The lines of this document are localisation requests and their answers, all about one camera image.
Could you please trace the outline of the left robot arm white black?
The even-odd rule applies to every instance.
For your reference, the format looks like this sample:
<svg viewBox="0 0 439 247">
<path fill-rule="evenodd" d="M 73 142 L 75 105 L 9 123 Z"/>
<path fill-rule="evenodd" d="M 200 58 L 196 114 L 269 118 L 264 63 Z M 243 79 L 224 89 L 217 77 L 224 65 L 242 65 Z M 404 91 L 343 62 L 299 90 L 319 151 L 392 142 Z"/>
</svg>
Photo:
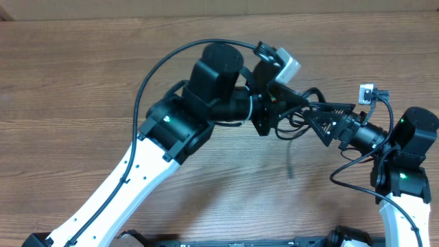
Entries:
<svg viewBox="0 0 439 247">
<path fill-rule="evenodd" d="M 108 246 L 142 201 L 211 137 L 216 126 L 251 121 L 264 136 L 307 100 L 287 87 L 300 63 L 283 48 L 252 45 L 259 58 L 244 66 L 241 42 L 201 41 L 202 55 L 191 76 L 172 86 L 132 122 L 132 143 L 93 195 L 58 228 L 33 233 L 26 246 Z"/>
</svg>

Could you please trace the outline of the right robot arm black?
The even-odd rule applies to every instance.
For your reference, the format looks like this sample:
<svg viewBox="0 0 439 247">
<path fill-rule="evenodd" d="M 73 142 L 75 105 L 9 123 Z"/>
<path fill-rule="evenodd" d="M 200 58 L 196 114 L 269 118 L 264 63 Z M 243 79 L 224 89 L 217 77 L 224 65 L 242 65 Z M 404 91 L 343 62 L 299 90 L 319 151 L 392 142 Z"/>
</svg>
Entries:
<svg viewBox="0 0 439 247">
<path fill-rule="evenodd" d="M 360 190 L 373 195 L 379 205 L 385 245 L 429 246 L 431 191 L 421 165 L 437 138 L 437 116 L 411 107 L 384 130 L 369 123 L 368 113 L 354 113 L 348 104 L 320 104 L 302 115 L 323 144 L 338 140 L 342 151 L 354 148 L 361 153 L 349 165 L 372 157 L 372 187 Z"/>
</svg>

